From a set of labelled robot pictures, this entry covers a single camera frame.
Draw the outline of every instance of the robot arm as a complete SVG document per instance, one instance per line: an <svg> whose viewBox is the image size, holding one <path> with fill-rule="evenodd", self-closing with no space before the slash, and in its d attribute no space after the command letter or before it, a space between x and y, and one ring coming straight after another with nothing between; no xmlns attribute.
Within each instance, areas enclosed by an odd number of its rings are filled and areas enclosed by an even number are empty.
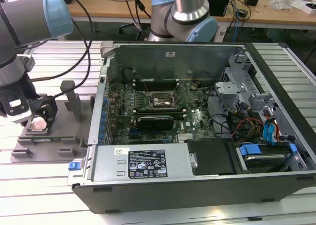
<svg viewBox="0 0 316 225"><path fill-rule="evenodd" d="M42 113L44 107L30 103L39 95L14 49L67 35L73 24L63 0L4 1L8 2L0 4L0 113L20 123L32 119L36 111ZM46 114L57 112L52 108Z"/></svg>
<svg viewBox="0 0 316 225"><path fill-rule="evenodd" d="M210 41L217 22L207 0L153 0L148 41Z"/></svg>

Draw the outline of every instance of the sticker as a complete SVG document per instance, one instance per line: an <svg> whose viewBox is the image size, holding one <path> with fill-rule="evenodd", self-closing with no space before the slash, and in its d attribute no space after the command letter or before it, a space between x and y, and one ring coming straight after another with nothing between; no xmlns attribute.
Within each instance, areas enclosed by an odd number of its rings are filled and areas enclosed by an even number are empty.
<svg viewBox="0 0 316 225"><path fill-rule="evenodd" d="M175 52L166 52L166 57L175 57L176 53Z"/></svg>
<svg viewBox="0 0 316 225"><path fill-rule="evenodd" d="M114 155L127 155L129 148L115 148Z"/></svg>
<svg viewBox="0 0 316 225"><path fill-rule="evenodd" d="M168 177L164 150L129 151L128 177L130 179Z"/></svg>

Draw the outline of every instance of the motherboard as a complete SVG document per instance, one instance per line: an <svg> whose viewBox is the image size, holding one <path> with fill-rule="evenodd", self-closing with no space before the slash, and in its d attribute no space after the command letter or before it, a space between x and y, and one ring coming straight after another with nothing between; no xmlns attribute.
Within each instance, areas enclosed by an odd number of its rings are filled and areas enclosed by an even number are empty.
<svg viewBox="0 0 316 225"><path fill-rule="evenodd" d="M210 89L192 80L110 83L108 104L103 109L109 116L110 143L183 143L187 139L215 137L205 102Z"/></svg>

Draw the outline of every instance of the power supply label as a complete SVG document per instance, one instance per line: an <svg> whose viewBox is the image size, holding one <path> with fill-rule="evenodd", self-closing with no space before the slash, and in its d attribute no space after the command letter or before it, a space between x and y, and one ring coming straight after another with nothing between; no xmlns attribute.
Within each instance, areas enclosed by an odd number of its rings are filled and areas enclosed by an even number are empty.
<svg viewBox="0 0 316 225"><path fill-rule="evenodd" d="M130 179L168 177L164 150L129 151L128 177Z"/></svg>

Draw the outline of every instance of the open computer chassis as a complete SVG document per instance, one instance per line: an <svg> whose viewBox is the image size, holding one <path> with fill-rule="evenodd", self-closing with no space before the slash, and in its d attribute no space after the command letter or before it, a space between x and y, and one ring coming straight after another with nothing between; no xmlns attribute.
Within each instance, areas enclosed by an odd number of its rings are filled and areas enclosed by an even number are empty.
<svg viewBox="0 0 316 225"><path fill-rule="evenodd" d="M277 201L316 183L315 132L267 64L302 70L287 47L105 42L101 53L87 157L68 178L92 212Z"/></svg>

